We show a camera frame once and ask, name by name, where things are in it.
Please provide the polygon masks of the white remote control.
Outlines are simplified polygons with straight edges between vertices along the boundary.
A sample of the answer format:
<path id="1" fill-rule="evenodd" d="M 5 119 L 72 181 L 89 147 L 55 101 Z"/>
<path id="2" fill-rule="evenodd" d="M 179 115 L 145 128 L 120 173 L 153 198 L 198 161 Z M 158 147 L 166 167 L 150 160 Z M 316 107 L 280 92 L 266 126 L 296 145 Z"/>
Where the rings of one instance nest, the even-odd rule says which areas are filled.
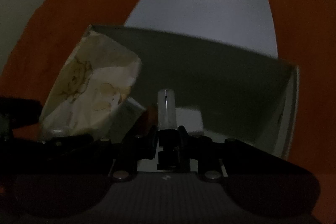
<path id="1" fill-rule="evenodd" d="M 146 110 L 134 98 L 129 97 L 120 107 L 110 127 L 108 138 L 112 143 L 120 143 L 139 116 Z"/>

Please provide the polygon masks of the open white cardboard box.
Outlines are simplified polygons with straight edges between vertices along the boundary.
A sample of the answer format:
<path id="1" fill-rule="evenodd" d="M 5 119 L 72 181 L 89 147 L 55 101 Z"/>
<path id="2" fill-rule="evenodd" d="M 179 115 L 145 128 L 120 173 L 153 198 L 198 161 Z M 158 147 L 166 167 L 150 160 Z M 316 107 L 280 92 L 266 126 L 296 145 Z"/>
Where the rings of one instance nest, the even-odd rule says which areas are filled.
<path id="1" fill-rule="evenodd" d="M 176 108 L 201 111 L 204 135 L 213 141 L 235 138 L 282 159 L 288 157 L 298 97 L 296 67 L 192 36 L 118 26 L 88 29 L 141 59 L 127 99 L 134 98 L 146 108 L 157 103 L 159 90 L 171 89 Z"/>

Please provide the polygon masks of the clear tube with black clip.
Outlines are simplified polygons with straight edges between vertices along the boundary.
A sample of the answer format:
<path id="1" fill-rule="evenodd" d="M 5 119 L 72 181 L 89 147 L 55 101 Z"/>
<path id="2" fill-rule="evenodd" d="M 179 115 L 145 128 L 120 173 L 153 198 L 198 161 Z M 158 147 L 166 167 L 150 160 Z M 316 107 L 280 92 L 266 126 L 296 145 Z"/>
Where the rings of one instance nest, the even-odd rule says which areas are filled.
<path id="1" fill-rule="evenodd" d="M 158 107 L 158 170 L 189 172 L 190 157 L 187 151 L 189 135 L 184 126 L 177 125 L 175 93 L 161 89 L 157 96 Z"/>

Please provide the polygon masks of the white power adapter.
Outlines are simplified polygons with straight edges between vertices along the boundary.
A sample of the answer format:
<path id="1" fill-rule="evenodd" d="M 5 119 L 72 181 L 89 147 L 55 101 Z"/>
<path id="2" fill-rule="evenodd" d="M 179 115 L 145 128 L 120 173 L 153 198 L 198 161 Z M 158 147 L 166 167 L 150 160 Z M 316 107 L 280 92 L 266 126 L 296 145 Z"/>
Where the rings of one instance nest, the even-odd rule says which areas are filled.
<path id="1" fill-rule="evenodd" d="M 189 135 L 204 135 L 201 111 L 185 107 L 176 108 L 177 126 L 183 126 Z"/>

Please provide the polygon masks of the red tablecloth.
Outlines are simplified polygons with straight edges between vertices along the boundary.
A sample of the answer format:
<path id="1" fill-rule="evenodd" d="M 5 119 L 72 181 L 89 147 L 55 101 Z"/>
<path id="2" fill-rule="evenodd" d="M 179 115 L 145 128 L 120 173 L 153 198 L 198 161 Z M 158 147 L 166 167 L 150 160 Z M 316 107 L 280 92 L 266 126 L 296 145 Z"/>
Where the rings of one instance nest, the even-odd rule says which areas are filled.
<path id="1" fill-rule="evenodd" d="M 1 94 L 45 102 L 91 24 L 122 25 L 139 0 L 45 0 L 30 18 L 1 76 Z M 269 0 L 279 56 L 299 67 L 289 160 L 321 185 L 314 216 L 335 223 L 335 0 Z"/>

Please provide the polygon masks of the white box lid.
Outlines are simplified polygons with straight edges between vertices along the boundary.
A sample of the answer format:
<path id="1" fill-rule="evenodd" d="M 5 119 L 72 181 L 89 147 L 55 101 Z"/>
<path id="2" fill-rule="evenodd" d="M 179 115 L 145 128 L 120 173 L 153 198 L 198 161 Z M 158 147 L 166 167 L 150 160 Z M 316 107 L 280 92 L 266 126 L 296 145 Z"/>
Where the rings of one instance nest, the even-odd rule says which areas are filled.
<path id="1" fill-rule="evenodd" d="M 268 0 L 139 0 L 125 26 L 214 40 L 278 57 Z"/>

